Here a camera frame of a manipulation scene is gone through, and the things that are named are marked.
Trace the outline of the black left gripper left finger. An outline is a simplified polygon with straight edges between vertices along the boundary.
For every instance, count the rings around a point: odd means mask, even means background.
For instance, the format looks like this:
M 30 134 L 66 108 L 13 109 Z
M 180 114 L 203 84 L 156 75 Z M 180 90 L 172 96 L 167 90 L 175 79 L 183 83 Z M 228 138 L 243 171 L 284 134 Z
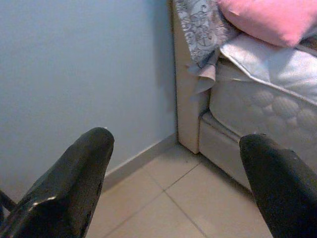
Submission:
M 0 189 L 0 238 L 85 238 L 101 195 L 114 136 L 82 134 L 19 202 Z

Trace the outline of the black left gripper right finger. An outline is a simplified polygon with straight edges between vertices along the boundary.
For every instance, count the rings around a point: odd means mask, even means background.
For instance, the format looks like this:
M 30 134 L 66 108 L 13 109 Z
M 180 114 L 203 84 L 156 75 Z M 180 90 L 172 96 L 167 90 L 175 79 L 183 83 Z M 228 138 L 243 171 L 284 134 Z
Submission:
M 239 142 L 257 207 L 273 238 L 317 238 L 317 174 L 265 134 Z

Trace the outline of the pink pillow with sheep print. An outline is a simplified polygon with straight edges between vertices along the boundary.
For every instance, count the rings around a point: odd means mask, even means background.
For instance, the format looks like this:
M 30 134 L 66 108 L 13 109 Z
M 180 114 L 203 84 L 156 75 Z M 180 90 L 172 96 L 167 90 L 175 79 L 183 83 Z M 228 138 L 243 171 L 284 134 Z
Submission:
M 317 0 L 217 0 L 239 30 L 262 41 L 294 47 L 317 32 Z

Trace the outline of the white quilted mattress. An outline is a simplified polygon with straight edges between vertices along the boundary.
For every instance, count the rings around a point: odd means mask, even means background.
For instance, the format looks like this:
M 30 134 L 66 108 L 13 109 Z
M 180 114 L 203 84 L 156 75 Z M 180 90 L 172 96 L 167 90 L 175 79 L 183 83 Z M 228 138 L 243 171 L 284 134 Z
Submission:
M 237 135 L 264 133 L 317 167 L 317 104 L 258 83 L 224 62 L 211 88 L 210 111 Z

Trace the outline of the grey skirting board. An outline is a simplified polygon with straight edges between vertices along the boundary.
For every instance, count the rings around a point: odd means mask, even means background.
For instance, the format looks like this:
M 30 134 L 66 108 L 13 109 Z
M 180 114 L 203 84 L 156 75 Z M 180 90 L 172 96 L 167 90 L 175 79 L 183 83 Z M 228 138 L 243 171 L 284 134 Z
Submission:
M 157 156 L 165 153 L 167 150 L 174 147 L 176 143 L 177 134 L 171 134 L 167 138 L 147 147 L 145 150 L 141 151 L 136 156 L 128 159 L 126 162 L 123 162 L 116 168 L 107 171 L 104 178 L 102 192 L 111 189 L 112 187 L 126 179 L 128 176 L 136 172 L 142 166 L 148 164 Z

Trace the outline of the white quilted mattress pad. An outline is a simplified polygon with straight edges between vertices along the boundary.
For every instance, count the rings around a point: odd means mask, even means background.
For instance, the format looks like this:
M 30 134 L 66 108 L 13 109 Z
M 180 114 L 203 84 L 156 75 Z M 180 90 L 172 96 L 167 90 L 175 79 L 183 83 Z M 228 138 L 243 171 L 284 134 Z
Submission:
M 241 34 L 220 52 L 249 78 L 317 106 L 317 57 Z

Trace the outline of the grey floral printed headboard cover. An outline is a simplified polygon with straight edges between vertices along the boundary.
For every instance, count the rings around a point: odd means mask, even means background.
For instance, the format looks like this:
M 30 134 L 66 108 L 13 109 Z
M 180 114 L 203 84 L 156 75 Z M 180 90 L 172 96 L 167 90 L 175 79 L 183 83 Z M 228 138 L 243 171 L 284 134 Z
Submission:
M 173 3 L 190 53 L 188 72 L 197 77 L 192 95 L 198 95 L 214 86 L 220 48 L 241 31 L 226 20 L 217 0 L 173 0 Z

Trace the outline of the beige bed frame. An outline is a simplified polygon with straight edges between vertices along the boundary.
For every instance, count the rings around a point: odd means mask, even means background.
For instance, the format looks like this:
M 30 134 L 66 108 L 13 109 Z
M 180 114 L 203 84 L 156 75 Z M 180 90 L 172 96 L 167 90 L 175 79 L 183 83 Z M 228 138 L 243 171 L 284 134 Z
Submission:
M 237 135 L 222 125 L 211 114 L 211 89 L 198 95 L 192 95 L 197 77 L 188 72 L 188 65 L 191 63 L 190 53 L 175 6 L 173 13 L 179 142 L 193 153 L 203 154 L 244 187 L 249 187 L 250 185 L 240 159 L 239 141 L 243 136 Z M 302 44 L 297 45 L 295 49 L 317 57 L 317 51 L 314 49 L 314 41 L 314 37 L 308 38 Z M 218 64 L 224 62 L 233 64 L 220 53 L 216 64 L 216 72 Z M 307 165 L 317 173 L 316 166 L 311 167 L 309 164 Z

